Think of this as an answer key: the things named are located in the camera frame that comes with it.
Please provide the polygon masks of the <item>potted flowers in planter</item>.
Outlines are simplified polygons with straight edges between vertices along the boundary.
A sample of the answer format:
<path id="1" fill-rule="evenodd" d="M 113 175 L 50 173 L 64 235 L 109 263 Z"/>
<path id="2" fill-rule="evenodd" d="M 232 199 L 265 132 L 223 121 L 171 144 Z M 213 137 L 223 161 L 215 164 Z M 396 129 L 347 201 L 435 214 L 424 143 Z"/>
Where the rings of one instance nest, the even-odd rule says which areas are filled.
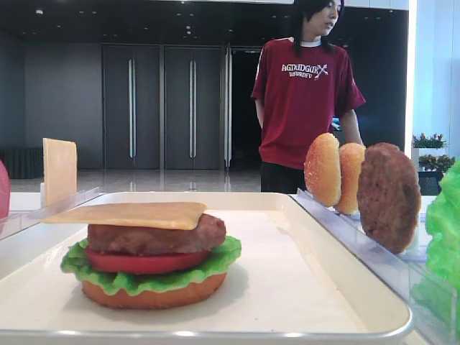
<path id="1" fill-rule="evenodd" d="M 437 184 L 445 173 L 454 165 L 456 158 L 449 155 L 448 144 L 442 134 L 413 135 L 412 160 L 419 174 L 419 181 Z"/>

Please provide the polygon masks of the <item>white rectangular serving tray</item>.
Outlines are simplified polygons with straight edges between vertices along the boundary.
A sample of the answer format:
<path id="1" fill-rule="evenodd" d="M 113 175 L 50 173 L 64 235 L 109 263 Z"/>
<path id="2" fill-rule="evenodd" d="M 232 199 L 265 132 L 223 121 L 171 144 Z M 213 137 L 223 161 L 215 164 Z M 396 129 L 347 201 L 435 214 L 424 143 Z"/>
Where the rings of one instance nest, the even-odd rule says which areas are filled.
<path id="1" fill-rule="evenodd" d="M 107 193 L 102 203 L 197 201 L 242 253 L 208 300 L 113 310 L 60 271 L 78 224 L 37 224 L 1 241 L 3 344 L 402 344 L 408 304 L 296 200 L 269 193 Z"/>

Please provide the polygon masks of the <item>person in red shirt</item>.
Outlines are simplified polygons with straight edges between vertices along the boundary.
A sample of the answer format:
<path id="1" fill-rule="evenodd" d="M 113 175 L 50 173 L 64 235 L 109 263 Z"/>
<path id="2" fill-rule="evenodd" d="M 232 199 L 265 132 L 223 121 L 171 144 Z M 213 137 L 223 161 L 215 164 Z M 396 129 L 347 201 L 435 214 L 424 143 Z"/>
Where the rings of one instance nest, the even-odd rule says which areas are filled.
<path id="1" fill-rule="evenodd" d="M 365 100 L 350 57 L 328 35 L 342 1 L 295 1 L 290 37 L 270 40 L 260 53 L 252 99 L 262 129 L 259 154 L 263 192 L 305 187 L 305 156 L 313 140 L 339 119 L 347 142 L 362 143 L 356 108 Z"/>

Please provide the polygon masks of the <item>upright red tomato slice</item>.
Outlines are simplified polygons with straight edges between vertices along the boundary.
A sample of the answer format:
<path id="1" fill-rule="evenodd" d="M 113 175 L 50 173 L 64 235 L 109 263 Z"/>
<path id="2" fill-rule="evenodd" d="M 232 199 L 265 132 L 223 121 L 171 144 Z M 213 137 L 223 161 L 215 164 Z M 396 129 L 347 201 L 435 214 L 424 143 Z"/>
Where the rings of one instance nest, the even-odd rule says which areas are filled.
<path id="1" fill-rule="evenodd" d="M 3 164 L 0 162 L 0 218 L 6 218 L 9 215 L 11 186 L 9 181 L 8 172 Z"/>

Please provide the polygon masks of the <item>clear acrylic right rack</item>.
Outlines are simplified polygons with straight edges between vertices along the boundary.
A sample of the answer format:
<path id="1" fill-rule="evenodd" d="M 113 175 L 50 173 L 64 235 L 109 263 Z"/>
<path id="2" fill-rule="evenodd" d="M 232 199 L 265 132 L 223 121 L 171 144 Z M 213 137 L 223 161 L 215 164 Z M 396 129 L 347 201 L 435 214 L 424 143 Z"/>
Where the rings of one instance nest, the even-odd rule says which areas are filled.
<path id="1" fill-rule="evenodd" d="M 459 343 L 459 293 L 426 268 L 423 223 L 416 228 L 410 248 L 392 254 L 364 234 L 358 215 L 326 208 L 302 190 L 293 199 L 413 309 L 415 330 L 422 339 L 429 344 Z"/>

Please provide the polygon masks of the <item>upright green lettuce leaf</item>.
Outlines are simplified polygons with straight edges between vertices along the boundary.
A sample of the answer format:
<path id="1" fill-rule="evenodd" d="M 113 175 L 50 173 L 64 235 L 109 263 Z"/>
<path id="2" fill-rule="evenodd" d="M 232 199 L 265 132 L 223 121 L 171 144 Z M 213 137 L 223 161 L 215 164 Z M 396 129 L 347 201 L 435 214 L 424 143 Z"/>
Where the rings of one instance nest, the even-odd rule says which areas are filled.
<path id="1" fill-rule="evenodd" d="M 423 277 L 411 290 L 415 301 L 459 332 L 459 163 L 442 178 L 441 192 L 427 207 L 425 229 L 432 236 Z"/>

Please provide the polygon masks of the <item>tomato slice in burger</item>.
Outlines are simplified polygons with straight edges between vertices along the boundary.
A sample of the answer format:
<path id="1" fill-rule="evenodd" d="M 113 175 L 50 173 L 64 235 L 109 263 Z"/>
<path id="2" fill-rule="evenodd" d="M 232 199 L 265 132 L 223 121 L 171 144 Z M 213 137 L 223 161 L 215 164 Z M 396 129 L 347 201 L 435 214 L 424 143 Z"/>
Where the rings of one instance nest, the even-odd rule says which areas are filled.
<path id="1" fill-rule="evenodd" d="M 123 272 L 134 275 L 162 275 L 194 267 L 208 258 L 210 251 L 188 254 L 169 253 L 154 256 L 100 254 L 89 248 L 86 256 L 92 268 L 102 272 Z"/>

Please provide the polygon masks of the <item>cheese slice on burger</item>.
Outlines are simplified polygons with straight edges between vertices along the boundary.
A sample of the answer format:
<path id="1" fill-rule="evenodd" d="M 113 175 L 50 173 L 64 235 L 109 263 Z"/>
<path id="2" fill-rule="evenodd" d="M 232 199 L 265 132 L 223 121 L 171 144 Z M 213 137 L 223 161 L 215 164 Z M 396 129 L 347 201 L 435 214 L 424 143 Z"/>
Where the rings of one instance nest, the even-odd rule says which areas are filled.
<path id="1" fill-rule="evenodd" d="M 197 202 L 112 203 L 81 206 L 41 220 L 46 224 L 100 224 L 194 229 L 207 206 Z"/>

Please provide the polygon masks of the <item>upright brown meat patty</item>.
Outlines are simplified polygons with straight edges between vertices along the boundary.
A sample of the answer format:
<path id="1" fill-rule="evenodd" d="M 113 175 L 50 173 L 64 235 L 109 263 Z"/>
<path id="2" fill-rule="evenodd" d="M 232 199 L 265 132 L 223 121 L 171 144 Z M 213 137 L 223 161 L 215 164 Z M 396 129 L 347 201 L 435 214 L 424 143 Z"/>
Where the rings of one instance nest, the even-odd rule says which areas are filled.
<path id="1" fill-rule="evenodd" d="M 415 166 L 398 146 L 366 148 L 356 198 L 364 233 L 393 254 L 403 252 L 418 225 L 421 194 Z"/>

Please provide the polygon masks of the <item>upright cheese slice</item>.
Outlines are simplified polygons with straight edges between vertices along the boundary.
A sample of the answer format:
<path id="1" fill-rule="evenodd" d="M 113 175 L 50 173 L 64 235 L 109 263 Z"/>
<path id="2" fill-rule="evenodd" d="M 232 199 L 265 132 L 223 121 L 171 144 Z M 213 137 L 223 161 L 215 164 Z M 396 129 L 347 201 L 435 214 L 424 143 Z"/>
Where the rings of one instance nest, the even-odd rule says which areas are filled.
<path id="1" fill-rule="evenodd" d="M 50 206 L 77 192 L 77 147 L 75 142 L 43 138 L 44 205 Z"/>

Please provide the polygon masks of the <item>sesame top bun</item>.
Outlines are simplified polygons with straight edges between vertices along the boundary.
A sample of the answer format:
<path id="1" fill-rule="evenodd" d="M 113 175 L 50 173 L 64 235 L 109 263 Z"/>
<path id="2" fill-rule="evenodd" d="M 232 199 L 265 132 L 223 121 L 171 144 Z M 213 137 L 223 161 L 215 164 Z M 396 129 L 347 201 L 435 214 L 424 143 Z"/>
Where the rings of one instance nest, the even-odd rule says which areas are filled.
<path id="1" fill-rule="evenodd" d="M 325 207 L 335 206 L 341 197 L 339 141 L 324 133 L 309 147 L 304 163 L 307 191 Z"/>

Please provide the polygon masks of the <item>bottom bun on tray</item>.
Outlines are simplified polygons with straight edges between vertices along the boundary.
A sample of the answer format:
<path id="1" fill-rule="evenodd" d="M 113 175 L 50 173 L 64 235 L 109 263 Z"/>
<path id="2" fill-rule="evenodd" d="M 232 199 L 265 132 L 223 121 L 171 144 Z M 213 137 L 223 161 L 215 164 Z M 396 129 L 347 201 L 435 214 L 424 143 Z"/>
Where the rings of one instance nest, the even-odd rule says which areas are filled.
<path id="1" fill-rule="evenodd" d="M 114 295 L 87 280 L 82 282 L 83 293 L 93 302 L 109 308 L 160 310 L 199 303 L 211 297 L 224 283 L 227 274 L 213 275 L 203 282 L 192 282 L 187 287 L 163 293 L 144 291 L 130 296 L 125 290 Z"/>

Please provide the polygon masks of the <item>dark double doors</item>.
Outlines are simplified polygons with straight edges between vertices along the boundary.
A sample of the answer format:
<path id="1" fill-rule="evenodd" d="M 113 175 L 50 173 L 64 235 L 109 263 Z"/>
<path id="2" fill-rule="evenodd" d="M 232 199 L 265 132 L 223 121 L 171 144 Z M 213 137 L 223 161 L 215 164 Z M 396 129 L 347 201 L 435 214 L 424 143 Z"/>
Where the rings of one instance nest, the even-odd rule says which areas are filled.
<path id="1" fill-rule="evenodd" d="M 104 46 L 105 167 L 258 168 L 258 57 L 233 47 Z"/>

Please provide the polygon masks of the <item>meat patty in burger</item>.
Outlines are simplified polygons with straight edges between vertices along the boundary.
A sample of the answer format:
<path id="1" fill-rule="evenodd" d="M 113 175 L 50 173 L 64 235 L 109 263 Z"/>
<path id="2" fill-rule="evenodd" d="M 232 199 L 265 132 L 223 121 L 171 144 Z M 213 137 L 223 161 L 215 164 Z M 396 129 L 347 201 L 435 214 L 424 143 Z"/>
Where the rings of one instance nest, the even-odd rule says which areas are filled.
<path id="1" fill-rule="evenodd" d="M 88 246 L 101 254 L 150 256 L 210 250 L 226 238 L 224 221 L 203 214 L 190 231 L 139 226 L 89 225 Z"/>

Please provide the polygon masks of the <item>upright bun slice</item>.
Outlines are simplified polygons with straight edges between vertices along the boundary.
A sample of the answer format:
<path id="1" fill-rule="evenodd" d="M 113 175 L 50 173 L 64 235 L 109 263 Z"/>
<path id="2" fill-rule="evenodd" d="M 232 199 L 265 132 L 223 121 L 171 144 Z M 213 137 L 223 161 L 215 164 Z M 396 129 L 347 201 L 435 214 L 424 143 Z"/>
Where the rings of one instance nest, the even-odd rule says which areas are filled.
<path id="1" fill-rule="evenodd" d="M 341 197 L 334 208 L 343 214 L 357 212 L 357 191 L 359 175 L 366 147 L 362 144 L 348 143 L 339 148 L 341 167 Z"/>

